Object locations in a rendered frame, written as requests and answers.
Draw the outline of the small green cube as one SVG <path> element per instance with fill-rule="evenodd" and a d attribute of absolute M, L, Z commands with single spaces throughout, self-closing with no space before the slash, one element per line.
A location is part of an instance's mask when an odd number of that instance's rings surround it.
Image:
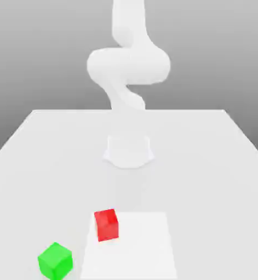
<path fill-rule="evenodd" d="M 62 280 L 73 269 L 72 252 L 57 242 L 38 256 L 42 275 L 50 280 Z"/>

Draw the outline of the small red cube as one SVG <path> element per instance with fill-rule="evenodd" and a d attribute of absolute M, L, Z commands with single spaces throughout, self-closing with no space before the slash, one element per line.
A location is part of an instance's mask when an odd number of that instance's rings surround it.
<path fill-rule="evenodd" d="M 114 209 L 94 213 L 98 241 L 108 241 L 119 237 L 119 224 Z"/>

